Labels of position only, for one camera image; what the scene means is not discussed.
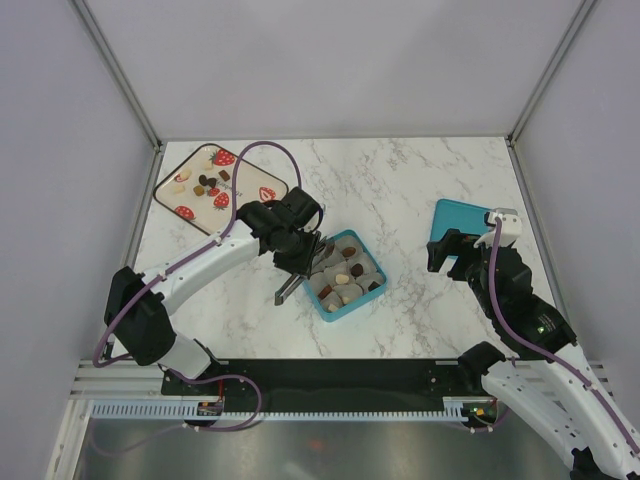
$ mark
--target marble surface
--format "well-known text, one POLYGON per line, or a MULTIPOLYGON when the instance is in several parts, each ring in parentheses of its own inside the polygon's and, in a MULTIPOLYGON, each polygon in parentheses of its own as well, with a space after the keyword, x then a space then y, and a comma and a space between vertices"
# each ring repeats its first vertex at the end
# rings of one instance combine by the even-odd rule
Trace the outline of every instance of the marble surface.
MULTIPOLYGON (((170 142, 164 178, 205 142, 170 142)), ((217 142, 234 153, 249 142, 217 142)), ((384 295, 325 323, 299 288, 281 307, 274 291, 287 274, 263 255, 191 297, 173 316, 176 329, 222 358, 456 357, 482 340, 500 346, 471 290, 426 270, 436 202, 450 198, 515 208, 525 229, 518 250, 534 289, 552 301, 511 161, 501 138, 286 140, 303 187, 326 206, 321 231, 352 228, 389 276, 384 295)), ((248 160, 290 186, 295 175, 279 151, 260 147, 248 160)), ((200 241, 203 233, 152 202, 136 260, 142 271, 200 241)))

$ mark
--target white marble tabletop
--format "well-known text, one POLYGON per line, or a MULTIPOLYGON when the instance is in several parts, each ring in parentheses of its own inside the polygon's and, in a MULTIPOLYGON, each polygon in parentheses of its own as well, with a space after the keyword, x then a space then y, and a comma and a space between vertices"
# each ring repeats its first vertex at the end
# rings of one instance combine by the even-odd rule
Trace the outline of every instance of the white marble tabletop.
MULTIPOLYGON (((158 180, 203 143, 168 143, 158 180)), ((238 154, 250 142, 215 143, 238 154)), ((326 205, 322 233, 354 229, 387 273, 389 286, 371 303, 325 323, 302 288, 283 306, 273 305, 274 291, 288 275, 272 266, 270 254, 263 255, 213 281, 172 318, 176 329, 216 356, 447 358, 482 340, 499 346, 469 287, 444 273, 427 273, 426 243, 440 198, 517 209, 525 229, 516 245, 533 271, 535 292, 552 301, 502 138, 280 143, 297 159, 303 188, 326 205)), ((293 169, 279 150, 260 147, 247 159, 295 185, 293 169)), ((174 257, 203 235, 153 201, 136 271, 174 257)))

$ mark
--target gray floor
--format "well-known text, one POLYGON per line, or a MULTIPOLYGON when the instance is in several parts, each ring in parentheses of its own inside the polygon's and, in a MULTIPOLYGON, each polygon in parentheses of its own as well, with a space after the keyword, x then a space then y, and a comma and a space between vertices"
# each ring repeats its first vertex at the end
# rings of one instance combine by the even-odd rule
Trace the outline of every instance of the gray floor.
MULTIPOLYGON (((119 449, 170 425, 101 420, 119 449)), ((266 422, 237 433, 171 432, 118 459, 85 451, 86 479, 568 480, 560 459, 515 415, 492 434, 433 423, 266 422)))

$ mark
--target white wall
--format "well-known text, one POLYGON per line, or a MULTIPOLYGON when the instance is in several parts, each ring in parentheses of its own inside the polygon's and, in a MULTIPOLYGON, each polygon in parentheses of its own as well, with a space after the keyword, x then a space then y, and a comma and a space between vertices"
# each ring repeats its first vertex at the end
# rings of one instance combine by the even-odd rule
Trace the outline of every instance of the white wall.
POLYGON ((518 142, 570 318, 640 426, 640 2, 601 2, 518 142))
POLYGON ((0 478, 43 478, 151 148, 64 0, 0 4, 0 478))
POLYGON ((506 134, 579 0, 88 0, 162 138, 506 134))

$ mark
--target teal tray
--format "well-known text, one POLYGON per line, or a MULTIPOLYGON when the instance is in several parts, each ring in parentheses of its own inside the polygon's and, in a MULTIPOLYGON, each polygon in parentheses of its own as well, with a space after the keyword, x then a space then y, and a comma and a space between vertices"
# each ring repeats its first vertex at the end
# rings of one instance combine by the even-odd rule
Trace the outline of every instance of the teal tray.
POLYGON ((318 313, 320 314, 320 316, 325 322, 335 322, 339 318, 344 317, 346 314, 353 312, 356 308, 361 307, 362 305, 364 305, 367 302, 370 302, 376 297, 379 297, 385 292, 385 290, 387 289, 387 284, 389 283, 387 281, 386 273, 384 273, 382 268, 380 268, 380 265, 378 265, 378 262, 376 261, 375 257, 371 254, 367 246, 364 244, 364 242, 356 232, 354 232, 353 230, 345 230, 343 232, 338 233, 337 235, 334 235, 333 239, 337 240, 338 238, 344 237, 346 235, 351 235, 360 242, 360 245, 362 245, 362 248, 365 251, 365 253, 367 253, 367 255, 369 255, 369 257, 371 257, 371 259, 373 260, 373 263, 376 266, 376 270, 378 270, 380 275, 382 275, 382 278, 384 278, 384 283, 380 285, 378 288, 376 288, 375 290, 373 290, 372 292, 365 293, 363 296, 351 302, 349 305, 345 305, 344 307, 336 310, 335 312, 330 313, 330 312, 327 312, 324 308, 322 308, 322 305, 320 305, 320 300, 318 300, 318 297, 314 295, 313 291, 311 290, 311 286, 309 285, 309 282, 305 280, 303 284, 304 289, 307 291, 307 294, 311 298, 311 302, 316 307, 316 310, 318 310, 318 313))
POLYGON ((488 211, 488 208, 478 205, 441 198, 436 203, 429 240, 432 242, 442 240, 450 228, 457 228, 462 233, 472 235, 487 233, 489 228, 484 224, 484 214, 488 211))

